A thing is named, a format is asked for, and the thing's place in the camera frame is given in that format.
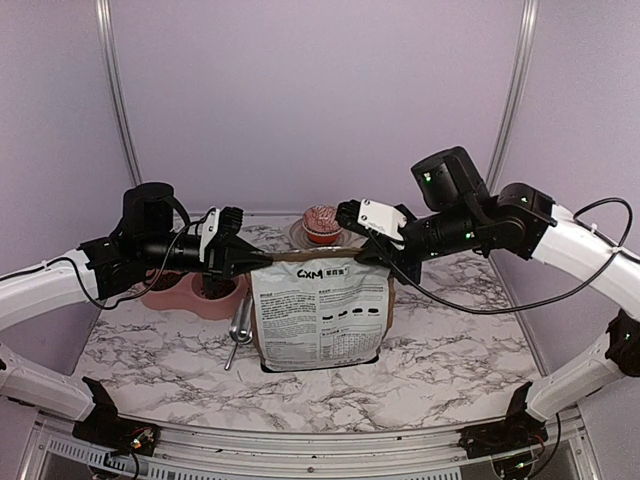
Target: wire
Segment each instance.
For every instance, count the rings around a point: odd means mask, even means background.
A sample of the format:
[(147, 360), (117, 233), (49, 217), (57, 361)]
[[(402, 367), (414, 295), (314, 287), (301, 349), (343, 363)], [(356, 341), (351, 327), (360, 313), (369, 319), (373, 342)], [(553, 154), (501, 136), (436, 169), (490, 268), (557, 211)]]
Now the wire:
[(133, 450), (129, 450), (129, 455), (133, 458), (133, 463), (136, 464), (136, 471), (131, 480), (138, 480), (138, 476), (140, 475), (140, 462), (138, 461), (138, 455), (136, 455)]
[(123, 447), (122, 450), (114, 450), (113, 452), (107, 453), (104, 457), (104, 461), (102, 462), (102, 464), (105, 467), (107, 467), (108, 466), (107, 460), (109, 460), (109, 458), (120, 457), (123, 453), (128, 453), (129, 455), (131, 455), (131, 458), (133, 459), (133, 463), (136, 466), (131, 480), (138, 480), (138, 477), (140, 476), (140, 461), (138, 460), (138, 455), (136, 455), (136, 453), (129, 447), (126, 447), (126, 448)]
[[(601, 205), (604, 205), (606, 203), (619, 203), (621, 205), (623, 205), (626, 209), (627, 209), (627, 225), (624, 229), (624, 232), (622, 233), (622, 236), (620, 237), (620, 241), (618, 242), (617, 245), (612, 245), (612, 246), (616, 246), (618, 248), (621, 248), (624, 245), (624, 242), (627, 240), (627, 237), (629, 236), (629, 232), (631, 231), (631, 226), (633, 225), (633, 209), (631, 208), (631, 205), (629, 205), (629, 202), (627, 202), (626, 200), (623, 200), (622, 198), (616, 198), (616, 197), (612, 197), (612, 198), (604, 198), (602, 200), (598, 200), (596, 202), (593, 202), (589, 205), (587, 205), (586, 207), (581, 208), (580, 210), (578, 210), (575, 215), (574, 215), (574, 220), (577, 219), (577, 217), (579, 217), (580, 215), (588, 212), (589, 210), (592, 210), (596, 207), (599, 207)], [(565, 300), (569, 297), (571, 297), (572, 295), (575, 295), (576, 293), (584, 290), (586, 287), (588, 287), (591, 283), (593, 283), (593, 281), (598, 278), (600, 275), (602, 275), (602, 273), (609, 267), (609, 265), (611, 265), (613, 263), (613, 261), (615, 260), (616, 256), (620, 253), (623, 252), (623, 250), (614, 250), (614, 252), (611, 254), (611, 256), (609, 257), (609, 259), (604, 263), (604, 265), (602, 265), (602, 267), (600, 267), (593, 275), (591, 275), (591, 277), (589, 277), (587, 280), (585, 280), (584, 282), (582, 282), (580, 285), (578, 285), (577, 287), (575, 287), (572, 290), (569, 290), (568, 292), (565, 292), (561, 295), (557, 295), (555, 297), (551, 297), (551, 298), (547, 298), (546, 300), (540, 300), (537, 302), (533, 302), (533, 303), (529, 303), (526, 305), (519, 305), (516, 307), (508, 307), (508, 308), (498, 308), (498, 309), (494, 309), (494, 310), (478, 310), (475, 308), (470, 308), (470, 307), (466, 307), (464, 305), (458, 305), (457, 303), (453, 303), (450, 302), (448, 300), (445, 300), (444, 298), (438, 297), (437, 295), (429, 292), (428, 290), (426, 290), (425, 288), (421, 287), (418, 283), (414, 282), (411, 278), (409, 278), (409, 276), (404, 273), (394, 262), (393, 260), (391, 260), (391, 257), (387, 254), (387, 252), (385, 252), (384, 248), (382, 247), (382, 245), (380, 245), (380, 242), (378, 242), (377, 238), (375, 237), (375, 235), (373, 234), (373, 232), (371, 230), (367, 231), (369, 238), (371, 239), (371, 241), (373, 242), (373, 244), (376, 246), (376, 248), (378, 249), (378, 253), (380, 253), (380, 255), (382, 256), (382, 259), (387, 262), (387, 264), (391, 267), (391, 270), (398, 275), (401, 279), (403, 279), (408, 285), (411, 285), (413, 288), (415, 288), (416, 290), (418, 290), (420, 293), (422, 293), (424, 296), (426, 296), (427, 298), (433, 300), (434, 302), (440, 303), (442, 305), (445, 305), (449, 308), (452, 308), (454, 310), (459, 310), (461, 312), (464, 313), (469, 313), (472, 315), (502, 315), (502, 314), (508, 314), (508, 313), (516, 313), (516, 312), (522, 312), (525, 310), (531, 310), (533, 308), (538, 308), (538, 307), (543, 307), (546, 305), (550, 305), (552, 303), (555, 302), (559, 302), (562, 300)]]
[(555, 456), (556, 452), (558, 451), (558, 448), (560, 448), (560, 440), (562, 438), (562, 422), (560, 422), (560, 414), (559, 413), (556, 413), (556, 420), (558, 422), (558, 438), (556, 438), (556, 444), (553, 446), (553, 450), (551, 451), (551, 454), (547, 457), (547, 459), (540, 466), (540, 468), (538, 470), (536, 470), (535, 472), (533, 472), (531, 475), (529, 475), (529, 480), (531, 480), (532, 478), (537, 477), (538, 475), (540, 475), (542, 473), (542, 471), (545, 468), (547, 468), (549, 463), (551, 463), (551, 460), (553, 460), (553, 457)]
[(69, 258), (69, 257), (58, 257), (58, 258), (54, 258), (53, 260), (46, 262), (46, 265), (41, 265), (29, 270), (21, 270), (19, 272), (14, 272), (14, 273), (10, 273), (8, 275), (5, 275), (4, 277), (0, 277), (0, 282), (4, 282), (6, 280), (11, 280), (13, 278), (17, 278), (17, 277), (22, 277), (22, 276), (26, 276), (26, 275), (32, 275), (34, 273), (38, 273), (41, 272), (42, 270), (45, 270), (46, 268), (50, 267), (51, 265), (55, 265), (57, 263), (61, 263), (61, 262), (68, 262), (71, 264), (71, 267), (73, 268), (73, 271), (76, 274), (76, 278), (78, 279), (78, 284), (80, 285), (80, 289), (82, 290), (82, 293), (84, 294), (84, 296), (87, 298), (87, 300), (89, 301), (89, 303), (91, 303), (94, 307), (99, 308), (100, 310), (115, 310), (116, 308), (118, 308), (118, 305), (120, 305), (123, 302), (129, 302), (131, 300), (136, 300), (140, 297), (142, 297), (143, 295), (145, 295), (147, 292), (149, 292), (154, 286), (155, 284), (158, 282), (158, 280), (160, 280), (160, 277), (162, 276), (162, 272), (164, 271), (166, 265), (167, 265), (167, 261), (169, 260), (169, 256), (171, 255), (171, 251), (173, 250), (173, 248), (175, 247), (178, 239), (180, 238), (180, 236), (182, 234), (184, 234), (185, 232), (187, 232), (189, 230), (189, 228), (191, 228), (193, 225), (199, 225), (202, 222), (204, 222), (204, 220), (206, 219), (206, 216), (196, 220), (194, 222), (189, 222), (186, 225), (184, 225), (179, 231), (178, 233), (176, 233), (176, 236), (173, 238), (173, 240), (171, 241), (171, 244), (169, 245), (169, 248), (167, 249), (167, 253), (165, 254), (163, 260), (162, 260), (162, 264), (160, 266), (160, 269), (156, 271), (155, 277), (153, 279), (153, 281), (149, 284), (146, 283), (146, 281), (144, 282), (146, 288), (144, 288), (143, 290), (141, 290), (140, 292), (134, 294), (134, 295), (130, 295), (128, 297), (121, 297), (119, 299), (116, 300), (116, 302), (113, 305), (103, 305), (100, 302), (98, 302), (95, 298), (93, 298), (91, 296), (91, 294), (89, 294), (89, 292), (87, 291), (87, 288), (84, 285), (84, 282), (82, 281), (82, 276), (80, 275), (80, 270), (78, 269), (78, 265), (76, 264), (76, 262)]

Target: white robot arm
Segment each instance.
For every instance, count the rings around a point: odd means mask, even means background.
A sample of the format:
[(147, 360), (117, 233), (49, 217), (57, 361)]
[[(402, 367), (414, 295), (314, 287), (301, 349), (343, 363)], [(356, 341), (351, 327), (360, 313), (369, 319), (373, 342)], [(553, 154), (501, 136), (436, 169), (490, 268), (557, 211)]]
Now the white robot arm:
[[(89, 263), (86, 254), (72, 250), (63, 258), (74, 262), (87, 293), (97, 298), (96, 277), (86, 267)], [(71, 262), (60, 261), (54, 265), (45, 262), (26, 269), (34, 270), (39, 271), (0, 282), (0, 330), (45, 312), (87, 301)], [(81, 379), (26, 360), (5, 345), (0, 345), (0, 394), (71, 420), (85, 420), (94, 407), (91, 390)]]
[[(125, 193), (123, 210), (109, 237), (0, 276), (0, 330), (74, 303), (91, 302), (111, 310), (150, 290), (165, 268), (202, 273), (206, 290), (217, 279), (233, 278), (272, 262), (236, 236), (242, 225), (240, 209), (212, 208), (204, 218), (191, 222), (171, 186), (147, 183)], [(171, 231), (174, 210), (184, 221), (178, 233)], [(189, 234), (196, 224), (202, 225), (202, 235)], [(147, 274), (154, 270), (150, 280)], [(150, 284), (142, 291), (120, 297), (108, 307), (100, 303), (147, 280)], [(119, 417), (99, 382), (61, 375), (1, 344), (0, 395), (74, 420), (74, 435), (92, 443), (125, 451), (138, 448), (142, 455), (151, 454), (155, 447), (158, 427)]]
[(490, 196), (461, 147), (426, 158), (412, 172), (425, 202), (437, 212), (430, 217), (417, 219), (403, 205), (371, 200), (338, 207), (342, 227), (370, 238), (357, 260), (387, 265), (401, 283), (471, 314), (512, 313), (559, 299), (482, 311), (447, 302), (419, 285), (423, 261), (465, 250), (487, 256), (506, 249), (569, 273), (583, 281), (581, 288), (588, 284), (621, 308), (581, 355), (516, 390), (503, 421), (463, 429), (460, 445), (470, 458), (525, 447), (536, 436), (546, 440), (545, 422), (560, 410), (624, 376), (640, 376), (639, 257), (585, 228), (566, 208), (528, 185), (512, 184)]

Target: metal rod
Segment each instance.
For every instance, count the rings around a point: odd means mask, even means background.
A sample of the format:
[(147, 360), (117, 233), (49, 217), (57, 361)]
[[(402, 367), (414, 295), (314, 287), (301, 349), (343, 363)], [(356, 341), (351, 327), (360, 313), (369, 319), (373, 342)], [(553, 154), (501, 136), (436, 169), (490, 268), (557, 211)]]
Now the metal rod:
[(142, 173), (133, 145), (129, 120), (125, 109), (124, 96), (120, 81), (120, 70), (118, 68), (118, 57), (116, 54), (116, 44), (111, 25), (111, 7), (109, 0), (96, 0), (96, 14), (98, 17), (98, 29), (100, 32), (100, 43), (103, 50), (105, 67), (107, 70), (107, 81), (111, 92), (111, 101), (116, 116), (120, 141), (124, 153), (127, 171), (133, 186), (142, 183)]
[(487, 188), (492, 193), (495, 193), (500, 173), (504, 167), (511, 131), (515, 123), (518, 106), (522, 100), (527, 72), (529, 70), (529, 64), (531, 63), (531, 52), (533, 50), (533, 37), (537, 18), (538, 0), (525, 0), (507, 102), (502, 115), (502, 123), (498, 137), (493, 148), (489, 172), (486, 177)]

